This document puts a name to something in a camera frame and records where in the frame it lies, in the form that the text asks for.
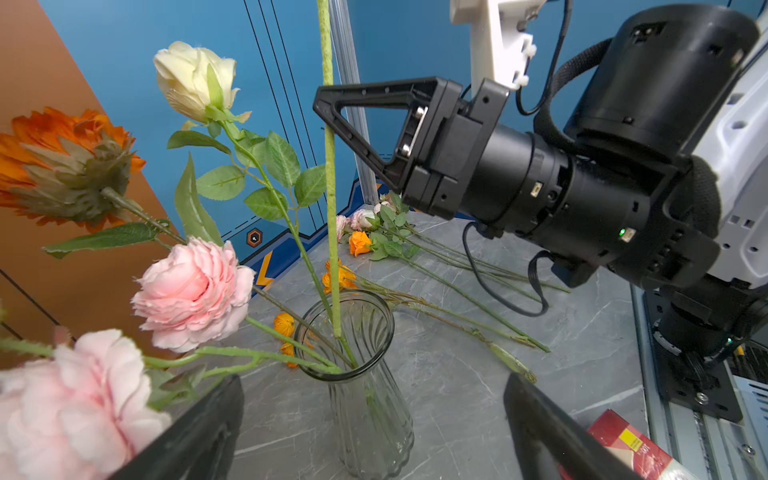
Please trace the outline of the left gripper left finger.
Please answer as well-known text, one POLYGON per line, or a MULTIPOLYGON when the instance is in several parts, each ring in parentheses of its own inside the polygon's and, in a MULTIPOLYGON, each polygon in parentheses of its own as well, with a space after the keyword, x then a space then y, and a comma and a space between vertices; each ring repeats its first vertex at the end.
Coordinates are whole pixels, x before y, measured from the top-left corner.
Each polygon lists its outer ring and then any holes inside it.
POLYGON ((230 375, 115 472, 114 479, 225 479, 244 412, 240 377, 230 375))

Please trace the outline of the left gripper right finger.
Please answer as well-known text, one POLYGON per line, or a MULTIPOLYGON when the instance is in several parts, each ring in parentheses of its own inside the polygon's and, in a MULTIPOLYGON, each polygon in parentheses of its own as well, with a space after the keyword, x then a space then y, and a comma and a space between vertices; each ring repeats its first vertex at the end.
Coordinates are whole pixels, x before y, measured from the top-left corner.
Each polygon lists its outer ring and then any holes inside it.
POLYGON ((519 373, 503 404, 524 479, 637 479, 639 476, 519 373))

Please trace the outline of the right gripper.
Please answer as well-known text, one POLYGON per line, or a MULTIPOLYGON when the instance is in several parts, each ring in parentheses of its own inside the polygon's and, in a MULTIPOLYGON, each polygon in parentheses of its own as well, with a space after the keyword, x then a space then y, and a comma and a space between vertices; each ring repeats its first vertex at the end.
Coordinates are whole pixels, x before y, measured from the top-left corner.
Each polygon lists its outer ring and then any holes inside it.
POLYGON ((313 109, 404 202, 429 215, 497 222, 532 162, 534 140, 500 122, 510 91, 484 80, 428 139, 447 81, 438 77, 321 86, 313 109))

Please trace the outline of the pink peony flower stem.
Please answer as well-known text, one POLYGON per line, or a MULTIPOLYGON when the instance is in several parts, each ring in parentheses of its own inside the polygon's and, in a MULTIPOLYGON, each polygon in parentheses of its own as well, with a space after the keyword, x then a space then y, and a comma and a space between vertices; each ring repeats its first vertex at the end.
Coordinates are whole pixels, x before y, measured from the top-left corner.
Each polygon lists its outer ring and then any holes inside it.
MULTIPOLYGON (((131 305, 155 347, 190 353, 238 330, 254 279, 231 244, 191 238, 144 272, 131 305)), ((107 479, 170 427, 151 404, 146 358, 122 331, 31 353, 1 373, 2 478, 107 479)))

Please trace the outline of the white ranunculus flower stem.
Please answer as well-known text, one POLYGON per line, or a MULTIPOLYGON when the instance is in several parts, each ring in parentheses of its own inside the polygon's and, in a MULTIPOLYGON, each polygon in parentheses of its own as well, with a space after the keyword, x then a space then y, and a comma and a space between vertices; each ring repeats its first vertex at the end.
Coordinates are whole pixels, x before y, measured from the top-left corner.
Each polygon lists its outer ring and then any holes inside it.
MULTIPOLYGON (((328 0, 317 1, 317 14, 320 31, 320 44, 322 56, 322 80, 323 86, 331 86, 334 82, 333 54, 331 39, 330 7, 328 0)), ((331 293, 331 320, 333 334, 337 339, 342 337, 341 326, 341 302, 340 282, 338 266, 337 228, 336 228, 336 167, 335 167, 335 140, 334 133, 329 127, 325 129, 325 171, 326 193, 328 209, 328 237, 329 237, 329 280, 331 293)))

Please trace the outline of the clear glass vase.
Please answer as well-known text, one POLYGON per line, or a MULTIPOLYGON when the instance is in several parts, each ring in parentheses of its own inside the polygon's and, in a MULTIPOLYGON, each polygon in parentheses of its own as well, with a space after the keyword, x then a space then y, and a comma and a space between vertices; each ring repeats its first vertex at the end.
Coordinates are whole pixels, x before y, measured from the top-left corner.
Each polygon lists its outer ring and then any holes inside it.
POLYGON ((341 371, 300 369, 328 387, 338 454, 350 475, 391 479, 408 462, 414 444, 407 403, 385 361, 395 318, 383 298, 366 290, 341 292, 340 307, 345 342, 333 336, 321 302, 304 314, 293 338, 341 371))

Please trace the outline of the cream white rose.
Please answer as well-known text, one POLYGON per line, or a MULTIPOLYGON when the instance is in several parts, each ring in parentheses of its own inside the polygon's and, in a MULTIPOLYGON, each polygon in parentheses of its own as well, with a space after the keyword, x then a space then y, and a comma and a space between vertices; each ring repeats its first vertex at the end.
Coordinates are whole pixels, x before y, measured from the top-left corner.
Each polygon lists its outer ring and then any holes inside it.
POLYGON ((275 132, 260 136, 242 127, 250 114, 232 112, 238 92, 235 60, 177 41, 158 51, 153 64, 167 103, 188 119, 182 131, 172 134, 167 147, 210 147, 230 156, 228 166, 196 179, 198 194, 227 201, 240 195, 249 179, 254 180, 257 189, 244 198, 245 205, 259 219, 285 223, 321 295, 321 306, 334 323, 339 315, 333 311, 330 286, 311 265, 299 227, 299 211, 325 194, 326 168, 303 169, 294 148, 282 136, 275 132))

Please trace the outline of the orange gerbera flower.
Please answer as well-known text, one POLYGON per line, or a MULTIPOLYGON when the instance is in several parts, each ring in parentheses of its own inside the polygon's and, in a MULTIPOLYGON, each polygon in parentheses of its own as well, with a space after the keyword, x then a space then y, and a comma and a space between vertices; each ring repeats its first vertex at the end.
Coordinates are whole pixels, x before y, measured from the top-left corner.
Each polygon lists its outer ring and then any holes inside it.
POLYGON ((69 116, 47 107, 16 117, 1 137, 1 205, 38 225, 74 224, 87 235, 45 247, 63 258, 149 242, 178 240, 126 192, 145 165, 135 139, 94 110, 69 116))

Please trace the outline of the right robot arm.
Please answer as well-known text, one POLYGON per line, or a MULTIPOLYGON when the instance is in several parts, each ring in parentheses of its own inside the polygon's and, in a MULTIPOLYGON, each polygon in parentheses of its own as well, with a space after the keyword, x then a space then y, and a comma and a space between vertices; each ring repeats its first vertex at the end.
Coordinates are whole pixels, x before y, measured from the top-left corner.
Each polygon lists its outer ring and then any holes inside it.
POLYGON ((709 370, 767 319, 764 288, 713 274, 724 203, 694 152, 758 39, 722 6, 641 11, 552 74, 549 97, 591 74, 564 129, 548 105, 530 132, 503 125, 509 92, 492 80, 471 99, 439 77, 323 86, 313 108, 405 204, 537 245, 569 287, 607 268, 659 291, 672 309, 657 343, 709 370))

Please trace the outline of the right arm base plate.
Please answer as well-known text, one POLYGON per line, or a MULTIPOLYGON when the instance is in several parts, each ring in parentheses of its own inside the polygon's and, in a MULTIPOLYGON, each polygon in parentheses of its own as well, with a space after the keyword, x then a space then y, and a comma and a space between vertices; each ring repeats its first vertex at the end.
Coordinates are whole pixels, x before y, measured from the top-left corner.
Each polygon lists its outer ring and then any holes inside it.
POLYGON ((654 370, 662 399, 712 417, 743 419, 724 361, 714 348, 726 337, 685 317, 657 291, 642 294, 654 370))

